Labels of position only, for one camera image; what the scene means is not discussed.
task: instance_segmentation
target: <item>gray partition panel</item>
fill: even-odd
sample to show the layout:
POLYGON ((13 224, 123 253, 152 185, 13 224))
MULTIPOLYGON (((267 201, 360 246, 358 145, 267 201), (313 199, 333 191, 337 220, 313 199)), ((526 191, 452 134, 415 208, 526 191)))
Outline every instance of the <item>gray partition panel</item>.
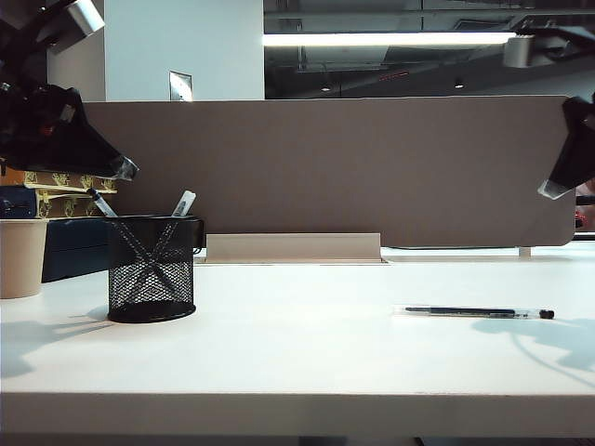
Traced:
POLYGON ((208 233, 380 232, 384 246, 568 242, 574 196, 536 190, 564 97, 89 103, 141 169, 116 209, 170 213, 192 190, 208 233))

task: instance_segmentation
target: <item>ceiling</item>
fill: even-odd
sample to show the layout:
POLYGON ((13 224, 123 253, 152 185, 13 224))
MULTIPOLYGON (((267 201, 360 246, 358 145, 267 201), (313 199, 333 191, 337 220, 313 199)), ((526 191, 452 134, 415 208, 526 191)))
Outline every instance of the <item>ceiling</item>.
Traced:
MULTIPOLYGON (((45 0, 0 0, 0 48, 45 4, 45 0)), ((40 51, 29 57, 24 70, 33 79, 46 82, 46 52, 40 51)))
MULTIPOLYGON (((595 0, 264 0, 265 33, 514 31, 545 25, 595 31, 595 0)), ((497 73, 511 83, 560 74, 550 67, 504 69, 501 52, 502 46, 266 47, 266 97, 440 96, 464 94, 454 90, 461 76, 481 79, 474 85, 479 91, 502 85, 497 73), (446 72, 454 77, 442 90, 436 88, 435 80, 446 72), (415 91, 403 87, 412 82, 415 91)), ((569 72, 590 69, 595 70, 595 60, 566 67, 569 72)))

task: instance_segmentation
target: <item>metal ceiling beam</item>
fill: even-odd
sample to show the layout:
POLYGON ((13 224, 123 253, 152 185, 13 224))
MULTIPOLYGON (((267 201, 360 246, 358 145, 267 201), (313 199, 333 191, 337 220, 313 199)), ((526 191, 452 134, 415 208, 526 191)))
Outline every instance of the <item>metal ceiling beam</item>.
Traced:
POLYGON ((281 11, 265 12, 265 20, 281 19, 386 19, 389 17, 403 18, 437 18, 437 17, 473 17, 492 18, 494 15, 510 16, 586 16, 595 15, 595 8, 580 9, 532 9, 525 7, 501 7, 490 9, 404 9, 391 12, 368 12, 368 11, 336 11, 336 12, 309 12, 309 11, 281 11))

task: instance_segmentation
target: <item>white wall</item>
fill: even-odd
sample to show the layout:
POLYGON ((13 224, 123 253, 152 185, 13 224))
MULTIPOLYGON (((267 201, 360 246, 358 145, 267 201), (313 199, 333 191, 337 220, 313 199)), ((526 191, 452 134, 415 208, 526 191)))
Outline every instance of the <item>white wall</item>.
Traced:
POLYGON ((169 100, 170 70, 194 99, 263 99, 262 0, 105 0, 106 99, 169 100))
MULTIPOLYGON (((103 0, 93 0, 103 15, 103 0)), ((83 101, 105 100, 104 31, 99 30, 87 39, 58 55, 47 51, 47 82, 62 88, 75 87, 83 101)))

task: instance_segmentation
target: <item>pen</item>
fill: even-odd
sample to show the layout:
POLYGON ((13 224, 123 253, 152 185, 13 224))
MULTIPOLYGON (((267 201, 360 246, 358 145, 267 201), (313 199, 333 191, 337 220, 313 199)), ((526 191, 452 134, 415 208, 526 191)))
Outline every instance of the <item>pen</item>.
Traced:
POLYGON ((554 319, 551 309, 536 308, 467 308, 434 307, 431 305, 395 305, 394 315, 454 316, 490 319, 554 319))
POLYGON ((118 216, 116 213, 111 209, 111 207, 103 200, 103 197, 93 188, 89 188, 86 190, 93 201, 95 202, 95 206, 103 213, 105 216, 118 216))
MULTIPOLYGON (((101 197, 101 194, 99 192, 97 192, 93 188, 89 188, 86 191, 86 193, 88 193, 91 196, 91 198, 95 202, 95 205, 97 206, 97 208, 105 216, 113 217, 113 218, 118 218, 118 215, 113 211, 113 209, 111 209, 111 207, 105 202, 105 200, 103 200, 103 197, 101 197)), ((111 222, 111 223, 112 223, 112 225, 115 228, 118 229, 118 232, 124 238, 124 240, 126 241, 126 243, 128 244, 128 246, 130 246, 130 248, 132 248, 132 250, 134 251, 135 255, 137 257, 141 258, 143 261, 147 262, 148 267, 151 270, 153 270, 155 272, 155 274, 157 274, 157 276, 159 277, 159 279, 161 280, 161 282, 167 287, 167 289, 173 291, 174 290, 174 284, 165 275, 165 273, 163 272, 163 270, 161 269, 161 267, 159 266, 159 264, 156 263, 155 260, 153 260, 152 255, 147 252, 147 250, 145 249, 145 247, 135 237, 135 235, 132 233, 132 231, 126 225, 126 223, 121 223, 121 224, 116 224, 114 222, 111 222)))
MULTIPOLYGON (((185 190, 184 193, 182 194, 182 197, 179 199, 176 209, 174 210, 174 212, 172 213, 171 216, 173 216, 173 217, 186 216, 188 214, 188 211, 190 210, 190 206, 192 206, 192 203, 194 202, 195 198, 196 198, 195 193, 190 192, 189 190, 185 190)), ((171 239, 171 236, 174 234, 174 231, 176 230, 177 226, 178 226, 178 222, 167 223, 167 226, 165 226, 165 229, 164 229, 163 233, 161 234, 161 236, 159 237, 159 240, 157 240, 157 244, 155 245, 155 248, 153 249, 153 252, 151 253, 151 261, 154 262, 155 265, 158 265, 157 262, 159 261, 159 257, 161 257, 162 253, 164 252, 165 248, 167 247, 167 243, 171 239)), ((140 275, 137 277, 137 279, 133 285, 134 293, 136 293, 139 290, 140 286, 147 281, 150 273, 151 273, 150 265, 145 267, 140 272, 140 275)))

